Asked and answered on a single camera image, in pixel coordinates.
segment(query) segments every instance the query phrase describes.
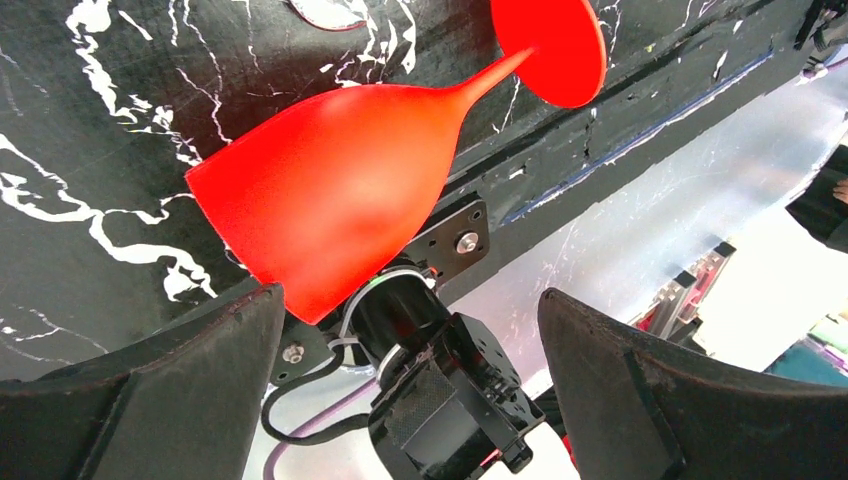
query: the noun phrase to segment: black marble surface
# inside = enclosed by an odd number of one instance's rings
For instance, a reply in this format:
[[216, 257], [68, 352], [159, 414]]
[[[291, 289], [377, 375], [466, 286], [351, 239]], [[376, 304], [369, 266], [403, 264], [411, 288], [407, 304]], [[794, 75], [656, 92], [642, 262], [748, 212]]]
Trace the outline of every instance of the black marble surface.
[[[319, 30], [280, 0], [0, 5], [0, 379], [121, 348], [247, 276], [188, 194], [192, 165], [311, 95], [450, 85], [500, 55], [486, 0], [345, 1], [367, 26]], [[807, 2], [593, 3], [611, 67], [597, 102], [561, 111], [510, 78], [463, 127], [446, 198], [490, 192], [493, 228], [773, 54]], [[484, 178], [554, 124], [536, 160], [561, 170]]]

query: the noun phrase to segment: wine glass stem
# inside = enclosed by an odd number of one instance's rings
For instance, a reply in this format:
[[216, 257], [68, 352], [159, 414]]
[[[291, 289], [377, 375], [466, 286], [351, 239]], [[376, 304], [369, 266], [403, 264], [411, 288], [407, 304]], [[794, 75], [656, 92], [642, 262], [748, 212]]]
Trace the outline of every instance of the wine glass stem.
[[534, 48], [527, 48], [501, 57], [495, 63], [486, 67], [482, 72], [474, 75], [465, 82], [453, 87], [451, 90], [457, 94], [462, 106], [468, 110], [474, 105], [477, 100], [486, 94], [489, 90], [499, 84], [510, 73], [514, 72], [530, 55], [535, 51]]

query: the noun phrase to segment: bolt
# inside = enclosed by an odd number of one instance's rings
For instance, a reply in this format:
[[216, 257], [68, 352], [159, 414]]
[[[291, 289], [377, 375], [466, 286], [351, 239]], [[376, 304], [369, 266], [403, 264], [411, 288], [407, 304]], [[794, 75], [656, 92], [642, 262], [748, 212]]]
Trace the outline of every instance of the bolt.
[[475, 232], [466, 233], [456, 242], [456, 253], [465, 255], [466, 253], [473, 252], [477, 248], [477, 242], [479, 240], [480, 237]]
[[291, 364], [300, 363], [303, 360], [303, 345], [295, 342], [283, 350], [283, 360]]

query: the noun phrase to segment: metal bracket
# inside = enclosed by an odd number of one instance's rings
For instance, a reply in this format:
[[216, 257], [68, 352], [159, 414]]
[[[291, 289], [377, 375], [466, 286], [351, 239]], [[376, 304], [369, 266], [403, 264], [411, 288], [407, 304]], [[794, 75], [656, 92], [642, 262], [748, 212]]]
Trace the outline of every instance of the metal bracket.
[[305, 375], [332, 356], [318, 327], [307, 325], [291, 315], [283, 323], [283, 334], [270, 383], [278, 387]]
[[486, 203], [472, 194], [445, 207], [430, 217], [404, 253], [432, 269], [436, 286], [445, 284], [489, 253]]

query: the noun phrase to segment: person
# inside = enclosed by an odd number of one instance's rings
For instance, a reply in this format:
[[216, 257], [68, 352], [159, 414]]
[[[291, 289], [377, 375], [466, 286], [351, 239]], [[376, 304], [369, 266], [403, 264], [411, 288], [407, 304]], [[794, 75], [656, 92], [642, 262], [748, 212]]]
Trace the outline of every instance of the person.
[[786, 210], [813, 238], [848, 253], [848, 146], [836, 149], [807, 190]]

